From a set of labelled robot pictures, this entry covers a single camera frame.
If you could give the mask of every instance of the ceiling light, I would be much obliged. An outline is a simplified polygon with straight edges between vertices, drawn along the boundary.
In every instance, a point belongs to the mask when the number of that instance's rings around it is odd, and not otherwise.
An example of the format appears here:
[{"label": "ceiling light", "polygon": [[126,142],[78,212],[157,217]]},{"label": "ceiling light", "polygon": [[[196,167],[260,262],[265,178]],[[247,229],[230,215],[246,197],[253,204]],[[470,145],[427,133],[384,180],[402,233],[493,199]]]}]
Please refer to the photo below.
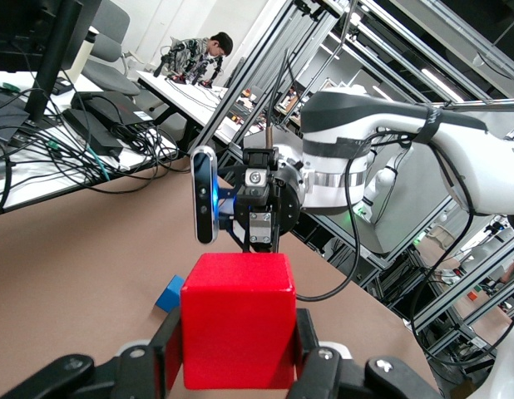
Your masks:
[{"label": "ceiling light", "polygon": [[377,86],[372,86],[372,87],[373,87],[373,89],[374,89],[377,93],[379,93],[381,96],[383,96],[383,97],[384,97],[384,98],[386,98],[387,100],[389,100],[389,101],[393,102],[392,98],[390,98],[390,96],[389,96],[387,93],[385,93],[384,91],[382,91],[381,89],[379,89]]},{"label": "ceiling light", "polygon": [[338,58],[337,56],[333,55],[333,52],[331,50],[329,50],[326,46],[324,46],[323,44],[320,44],[320,47],[322,47],[326,52],[328,52],[329,54],[331,54],[335,60],[339,60],[340,58]]},{"label": "ceiling light", "polygon": [[333,40],[335,40],[337,43],[340,43],[340,37],[338,37],[334,33],[329,32],[328,36],[331,37]]},{"label": "ceiling light", "polygon": [[460,97],[455,91],[449,88],[445,83],[443,83],[440,79],[438,79],[434,74],[428,69],[423,68],[422,74],[428,77],[434,84],[444,90],[448,96],[452,98],[455,102],[464,102],[462,97]]},{"label": "ceiling light", "polygon": [[361,19],[362,19],[361,16],[358,15],[356,12],[351,14],[351,24],[352,25],[357,26]]}]

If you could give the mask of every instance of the monitor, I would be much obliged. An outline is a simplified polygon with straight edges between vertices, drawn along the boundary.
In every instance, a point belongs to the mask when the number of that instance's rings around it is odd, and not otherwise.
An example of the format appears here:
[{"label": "monitor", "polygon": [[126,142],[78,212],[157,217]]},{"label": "monitor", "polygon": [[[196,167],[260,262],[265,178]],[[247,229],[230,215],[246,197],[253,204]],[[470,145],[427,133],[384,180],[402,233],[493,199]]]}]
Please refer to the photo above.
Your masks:
[{"label": "monitor", "polygon": [[25,111],[38,123],[61,69],[68,69],[101,0],[0,1],[0,71],[37,73]]}]

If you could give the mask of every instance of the table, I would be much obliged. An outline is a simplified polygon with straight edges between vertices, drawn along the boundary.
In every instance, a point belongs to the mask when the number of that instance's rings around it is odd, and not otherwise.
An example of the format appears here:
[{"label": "table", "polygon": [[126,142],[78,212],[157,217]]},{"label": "table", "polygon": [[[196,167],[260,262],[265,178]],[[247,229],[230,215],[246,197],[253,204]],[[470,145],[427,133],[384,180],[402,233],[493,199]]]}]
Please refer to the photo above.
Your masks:
[{"label": "table", "polygon": [[[188,148],[195,130],[207,125],[220,103],[221,97],[227,91],[224,87],[213,86],[212,89],[207,89],[200,85],[181,85],[166,80],[166,77],[162,75],[154,77],[149,72],[138,71],[137,73],[139,75],[138,82],[168,105],[168,109],[157,117],[157,125],[175,113],[187,120],[185,133],[178,143],[183,150]],[[215,137],[224,144],[229,144],[239,128],[239,125],[229,118],[225,118],[222,125],[216,130]],[[257,131],[260,129],[255,126],[250,127],[250,134]]]},{"label": "table", "polygon": [[[0,86],[4,82],[11,83],[22,91],[33,86],[33,77],[30,72],[7,73],[0,71]],[[100,87],[96,86],[82,75],[78,77],[75,87],[79,91],[101,91]],[[64,111],[70,107],[73,95],[74,91],[69,91],[60,96],[52,95],[51,98],[56,104],[57,109],[59,111]],[[46,130],[46,132],[67,144],[71,144],[73,142],[72,137],[76,136],[73,131],[70,131],[71,134],[69,135],[62,127],[54,127]],[[172,143],[164,138],[163,144],[169,148],[175,148]],[[120,168],[121,171],[127,172],[135,169],[137,165],[140,165],[144,161],[145,156],[137,154],[127,145],[124,145],[124,149],[120,154],[118,162],[109,156],[100,156],[99,158],[107,165],[113,165]],[[44,160],[49,160],[49,157],[47,155],[33,154],[27,150],[20,151],[11,156],[11,161],[17,163],[13,168],[12,185],[17,185],[20,182],[27,181],[27,179],[30,180],[25,184],[17,186],[10,192],[4,207],[5,209],[14,209],[18,206],[45,199],[49,195],[58,195],[60,193],[67,192],[68,190],[76,190],[78,188],[78,183],[82,182],[81,175],[70,172],[67,173],[68,177],[66,177],[60,173],[60,170],[54,164],[42,162]],[[41,175],[45,175],[46,177],[35,179],[36,176]],[[0,180],[0,192],[3,191],[3,188],[4,179]]]},{"label": "table", "polygon": [[[101,187],[136,184],[124,177]],[[85,353],[101,364],[124,343],[151,337],[165,317],[154,303],[174,274],[186,277],[204,252],[239,252],[226,232],[211,246],[198,244],[192,220],[190,177],[176,174],[134,194],[82,190],[0,215],[0,394],[61,355]],[[291,234],[280,249],[290,257],[299,293],[327,292],[343,280]],[[436,387],[403,321],[360,287],[298,306],[310,309],[319,339],[346,344],[359,364],[400,357]],[[173,391],[186,398],[240,396],[184,393],[181,375]],[[243,396],[282,398],[284,391]]]},{"label": "table", "polygon": [[[425,261],[428,267],[433,266],[443,255],[444,249],[433,239],[424,237],[417,245],[420,257]],[[438,267],[443,269],[455,269],[460,263],[455,258],[450,258],[441,263]],[[437,284],[439,293],[448,289],[446,284]],[[482,305],[490,300],[490,297],[484,292],[477,293],[477,299],[472,301],[467,295],[459,298],[453,305],[457,316],[460,320],[466,318],[469,314],[479,309]],[[493,307],[491,311],[479,318],[471,327],[478,337],[492,345],[504,333],[506,327],[511,323],[511,319],[498,306]]]}]

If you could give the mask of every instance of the power adapter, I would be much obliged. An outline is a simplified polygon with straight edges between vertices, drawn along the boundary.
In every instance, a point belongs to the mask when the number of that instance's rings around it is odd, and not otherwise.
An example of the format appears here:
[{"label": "power adapter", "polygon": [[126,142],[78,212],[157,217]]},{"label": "power adapter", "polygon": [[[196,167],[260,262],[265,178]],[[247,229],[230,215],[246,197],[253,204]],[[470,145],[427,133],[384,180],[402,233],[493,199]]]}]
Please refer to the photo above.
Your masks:
[{"label": "power adapter", "polygon": [[69,109],[63,112],[63,117],[71,128],[83,137],[98,155],[117,158],[122,152],[122,144],[111,135],[93,114]]}]

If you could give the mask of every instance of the chair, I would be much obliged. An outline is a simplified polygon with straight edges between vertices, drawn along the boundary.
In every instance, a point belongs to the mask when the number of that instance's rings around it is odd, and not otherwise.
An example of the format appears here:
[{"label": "chair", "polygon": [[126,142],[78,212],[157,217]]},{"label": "chair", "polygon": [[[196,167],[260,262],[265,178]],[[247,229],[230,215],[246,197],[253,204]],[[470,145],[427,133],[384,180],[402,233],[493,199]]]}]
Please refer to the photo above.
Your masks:
[{"label": "chair", "polygon": [[119,91],[125,96],[137,96],[139,87],[127,75],[126,57],[131,56],[141,62],[133,53],[122,54],[122,40],[130,25],[130,17],[123,9],[110,0],[102,0],[92,21],[98,30],[91,56],[105,62],[115,62],[119,58],[124,63],[125,73],[115,67],[94,59],[87,60],[82,74],[105,91]]}]

